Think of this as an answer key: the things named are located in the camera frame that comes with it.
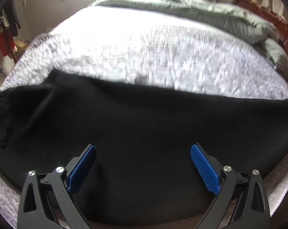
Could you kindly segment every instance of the black sweatshirt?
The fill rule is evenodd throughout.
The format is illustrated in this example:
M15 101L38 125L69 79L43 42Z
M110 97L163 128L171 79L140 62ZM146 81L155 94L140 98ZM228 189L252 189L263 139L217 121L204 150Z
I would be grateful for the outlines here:
M53 70L0 93L0 171L18 190L88 144L97 159L74 195L88 219L152 225L204 213L214 195L196 142L235 171L265 177L288 153L288 100L228 98L112 83Z

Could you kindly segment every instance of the textured blue grip pad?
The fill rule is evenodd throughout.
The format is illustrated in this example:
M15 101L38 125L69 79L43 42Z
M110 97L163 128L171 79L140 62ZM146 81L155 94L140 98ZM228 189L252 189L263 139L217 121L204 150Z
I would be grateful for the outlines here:
M208 190L218 195L221 188L219 175L197 145L193 145L191 148L191 158Z
M91 147L82 156L82 158L79 160L78 164L72 170L70 176L67 179L67 191L70 194L79 191L95 159L96 159L96 148L94 145L91 145Z

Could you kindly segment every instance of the wooden bed frame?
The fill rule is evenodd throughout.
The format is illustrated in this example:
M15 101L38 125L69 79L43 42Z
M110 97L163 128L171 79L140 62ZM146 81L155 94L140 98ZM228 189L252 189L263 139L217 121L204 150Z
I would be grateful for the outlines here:
M288 22L283 16L277 15L272 12L272 10L264 8L261 4L251 0L233 0L232 4L246 8L263 19L273 23L280 34L279 44L284 48L288 55Z

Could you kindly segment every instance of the white quilted mattress cover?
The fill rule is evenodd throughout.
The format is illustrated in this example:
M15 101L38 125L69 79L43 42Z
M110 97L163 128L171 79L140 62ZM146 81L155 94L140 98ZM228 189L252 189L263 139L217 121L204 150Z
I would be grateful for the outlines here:
M288 83L246 42L202 23L148 11L98 6L79 11L31 43L0 91L39 84L53 68L194 93L288 98ZM272 215L288 190L288 154L264 184ZM19 200L20 192L0 173L0 213L13 228Z

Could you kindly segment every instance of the gray-green comforter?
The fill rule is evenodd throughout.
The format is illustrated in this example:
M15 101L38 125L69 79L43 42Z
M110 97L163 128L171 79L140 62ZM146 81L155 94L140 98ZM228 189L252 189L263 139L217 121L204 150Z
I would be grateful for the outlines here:
M218 27L253 45L288 80L288 57L275 26L241 7L205 0L97 0L92 5L161 12Z

